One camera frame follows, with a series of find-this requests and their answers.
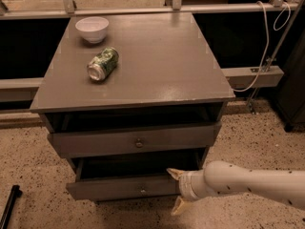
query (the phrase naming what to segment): nightstand top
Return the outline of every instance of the nightstand top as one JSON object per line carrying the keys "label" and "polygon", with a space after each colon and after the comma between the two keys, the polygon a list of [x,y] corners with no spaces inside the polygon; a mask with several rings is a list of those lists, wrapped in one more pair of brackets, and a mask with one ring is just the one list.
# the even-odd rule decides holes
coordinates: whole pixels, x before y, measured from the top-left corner
{"label": "nightstand top", "polygon": [[[30,110],[34,113],[221,102],[234,98],[229,83],[188,12],[107,15],[108,35],[83,40],[75,16],[61,39]],[[119,63],[93,83],[87,65],[105,47]]]}

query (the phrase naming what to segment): crushed can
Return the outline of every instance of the crushed can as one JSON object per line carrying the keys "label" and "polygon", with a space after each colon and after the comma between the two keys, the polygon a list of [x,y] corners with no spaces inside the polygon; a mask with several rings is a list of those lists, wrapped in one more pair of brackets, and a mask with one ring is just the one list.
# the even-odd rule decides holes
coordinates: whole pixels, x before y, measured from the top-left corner
{"label": "crushed can", "polygon": [[114,70],[118,63],[118,52],[112,47],[97,54],[87,66],[89,77],[93,81],[102,81]]}

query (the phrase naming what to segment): terrazzo floor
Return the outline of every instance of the terrazzo floor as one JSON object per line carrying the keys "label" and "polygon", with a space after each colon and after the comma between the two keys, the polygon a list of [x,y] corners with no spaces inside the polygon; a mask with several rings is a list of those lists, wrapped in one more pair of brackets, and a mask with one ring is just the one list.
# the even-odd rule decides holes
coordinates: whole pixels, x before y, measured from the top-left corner
{"label": "terrazzo floor", "polygon": [[[229,104],[206,162],[305,170],[305,128],[285,133],[265,99],[256,101],[256,110],[253,115],[244,102]],[[204,198],[179,217],[171,216],[175,197],[75,201],[65,188],[74,173],[47,133],[36,114],[0,114],[0,215],[11,186],[19,184],[23,191],[9,228],[305,228],[305,211],[251,194]]]}

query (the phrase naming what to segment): drawer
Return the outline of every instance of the drawer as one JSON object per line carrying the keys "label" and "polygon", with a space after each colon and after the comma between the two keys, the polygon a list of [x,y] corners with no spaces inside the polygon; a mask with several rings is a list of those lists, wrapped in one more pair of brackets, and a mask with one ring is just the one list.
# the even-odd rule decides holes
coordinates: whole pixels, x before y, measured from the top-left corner
{"label": "drawer", "polygon": [[75,183],[67,190],[76,200],[145,198],[179,193],[166,169],[198,169],[204,149],[80,159]]}
{"label": "drawer", "polygon": [[110,156],[213,146],[221,124],[50,134],[63,158]]}

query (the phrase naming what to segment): white cable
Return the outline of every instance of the white cable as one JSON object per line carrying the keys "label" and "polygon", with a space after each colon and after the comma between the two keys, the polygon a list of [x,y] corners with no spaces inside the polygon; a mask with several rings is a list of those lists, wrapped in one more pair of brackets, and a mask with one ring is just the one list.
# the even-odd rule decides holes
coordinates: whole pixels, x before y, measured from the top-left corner
{"label": "white cable", "polygon": [[[278,15],[278,17],[277,17],[277,18],[275,19],[275,21],[274,21],[274,30],[275,30],[275,31],[281,30],[281,29],[287,24],[288,20],[290,19],[290,15],[291,15],[291,13],[292,13],[292,10],[290,9],[290,6],[289,6],[288,3],[284,2],[284,4],[286,4],[286,7],[284,8],[284,10],[282,10],[282,12]],[[279,28],[276,28],[275,25],[276,25],[276,23],[277,23],[277,20],[279,19],[279,17],[282,15],[282,13],[283,13],[287,8],[288,8],[288,15],[287,15],[286,21],[285,21],[285,22],[283,23],[283,25],[281,25]]]}
{"label": "white cable", "polygon": [[[278,15],[278,17],[277,17],[277,18],[275,19],[275,21],[274,21],[274,30],[275,30],[275,31],[281,30],[281,29],[287,24],[288,20],[290,19],[290,15],[291,15],[291,13],[292,13],[292,10],[291,10],[291,8],[290,8],[290,6],[289,6],[288,3],[284,2],[284,4],[286,4],[286,7],[284,8],[284,10],[282,10],[282,12]],[[280,18],[280,16],[282,15],[282,13],[283,13],[287,8],[288,8],[288,15],[287,15],[286,21],[285,21],[285,22],[283,23],[283,25],[281,25],[279,28],[276,28],[275,25],[276,25],[276,23],[277,23],[277,20]]]}
{"label": "white cable", "polygon": [[256,82],[256,80],[258,79],[260,73],[261,73],[261,70],[262,70],[262,65],[263,65],[263,61],[264,61],[264,58],[266,56],[266,53],[267,53],[267,50],[268,50],[268,47],[269,47],[269,29],[268,29],[268,20],[267,20],[267,12],[266,12],[266,9],[265,9],[265,6],[264,4],[261,2],[261,1],[258,1],[257,4],[262,7],[263,11],[264,11],[264,20],[265,20],[265,29],[266,29],[266,38],[267,38],[267,42],[266,42],[266,46],[265,46],[265,50],[264,50],[264,53],[261,57],[261,60],[260,60],[260,64],[259,64],[259,67],[258,67],[258,72],[256,74],[256,77],[255,79],[253,80],[253,82],[245,89],[242,89],[242,90],[239,90],[239,89],[233,89],[233,91],[235,92],[238,92],[238,93],[242,93],[242,92],[246,92],[247,90],[249,90],[253,85],[254,83]]}

